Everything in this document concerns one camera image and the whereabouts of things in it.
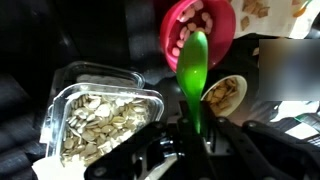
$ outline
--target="black machine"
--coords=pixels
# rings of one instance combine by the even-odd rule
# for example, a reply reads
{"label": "black machine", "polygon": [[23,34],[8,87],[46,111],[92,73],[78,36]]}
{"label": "black machine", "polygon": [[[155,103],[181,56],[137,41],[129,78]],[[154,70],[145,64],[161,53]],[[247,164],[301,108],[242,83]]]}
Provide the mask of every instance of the black machine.
{"label": "black machine", "polygon": [[256,121],[241,128],[215,117],[202,103],[201,133],[188,119],[153,122],[90,165],[86,180],[144,180],[174,155],[177,161],[160,179],[319,180],[320,148]]}

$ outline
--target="white bowl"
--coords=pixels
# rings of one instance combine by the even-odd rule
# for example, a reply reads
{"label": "white bowl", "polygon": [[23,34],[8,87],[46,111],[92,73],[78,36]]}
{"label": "white bowl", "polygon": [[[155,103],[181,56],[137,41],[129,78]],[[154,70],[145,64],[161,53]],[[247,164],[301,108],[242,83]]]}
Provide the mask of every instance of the white bowl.
{"label": "white bowl", "polygon": [[244,96],[247,93],[248,85],[247,85],[246,79],[244,77],[242,77],[242,76],[239,76],[239,75],[231,75],[231,76],[227,76],[227,77],[225,77],[223,79],[220,79],[218,82],[213,84],[206,91],[206,93],[203,94],[203,96],[201,98],[201,101],[203,101],[205,99],[205,97],[207,96],[207,94],[209,93],[209,91],[213,87],[217,86],[221,81],[224,81],[224,80],[229,79],[229,78],[235,78],[237,80],[237,91],[238,91],[238,93],[235,96],[228,98],[228,101],[230,102],[231,106],[226,108],[225,110],[222,110],[219,114],[216,114],[216,116],[224,116],[224,117],[229,116],[234,110],[237,109],[237,107],[240,105],[240,103],[242,102]]}

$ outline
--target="red bowl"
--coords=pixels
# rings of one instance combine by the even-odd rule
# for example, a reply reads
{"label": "red bowl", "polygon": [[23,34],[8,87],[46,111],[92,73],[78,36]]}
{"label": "red bowl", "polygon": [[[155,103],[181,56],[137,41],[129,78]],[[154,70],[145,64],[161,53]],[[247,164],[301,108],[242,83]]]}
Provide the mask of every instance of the red bowl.
{"label": "red bowl", "polygon": [[[177,17],[197,0],[181,0],[165,15],[160,29],[160,43],[170,68],[176,72],[178,57],[172,54],[172,48],[179,39],[183,23]],[[208,36],[208,69],[216,66],[228,52],[236,29],[235,13],[227,0],[202,0],[205,11],[213,20],[212,31]]]}

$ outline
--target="green plastic spoon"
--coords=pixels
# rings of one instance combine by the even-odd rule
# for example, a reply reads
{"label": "green plastic spoon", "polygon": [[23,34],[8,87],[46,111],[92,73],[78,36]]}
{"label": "green plastic spoon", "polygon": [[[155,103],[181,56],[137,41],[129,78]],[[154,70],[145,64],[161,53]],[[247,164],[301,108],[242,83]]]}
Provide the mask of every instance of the green plastic spoon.
{"label": "green plastic spoon", "polygon": [[186,96],[195,129],[200,134],[200,100],[208,72],[208,42],[201,32],[193,33],[185,42],[178,60],[177,79]]}

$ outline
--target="small bowl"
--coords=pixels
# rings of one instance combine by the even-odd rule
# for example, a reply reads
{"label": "small bowl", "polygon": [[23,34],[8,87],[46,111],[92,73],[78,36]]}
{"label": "small bowl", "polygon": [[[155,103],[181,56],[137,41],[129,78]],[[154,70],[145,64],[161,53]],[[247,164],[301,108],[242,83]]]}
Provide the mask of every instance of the small bowl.
{"label": "small bowl", "polygon": [[[160,29],[160,43],[170,68],[176,72],[178,57],[172,54],[172,48],[178,40],[185,23],[177,17],[198,0],[180,0],[165,15]],[[228,52],[236,29],[235,12],[226,0],[202,0],[204,9],[213,20],[212,32],[208,36],[208,69],[215,67]]]}
{"label": "small bowl", "polygon": [[211,89],[213,89],[215,86],[217,86],[220,82],[222,82],[226,79],[229,79],[229,78],[235,78],[237,80],[238,93],[235,96],[228,98],[228,101],[230,102],[231,106],[226,108],[225,110],[222,110],[219,114],[216,114],[216,116],[224,116],[224,117],[229,116],[234,110],[237,109],[237,107],[243,101],[244,96],[246,95],[247,88],[248,88],[246,79],[243,76],[231,75],[231,76],[224,77],[224,78],[220,79],[218,82],[216,82],[215,84],[213,84],[203,94],[203,96],[201,97],[201,101],[203,101],[205,99],[205,97],[207,96],[207,94],[210,92]]}

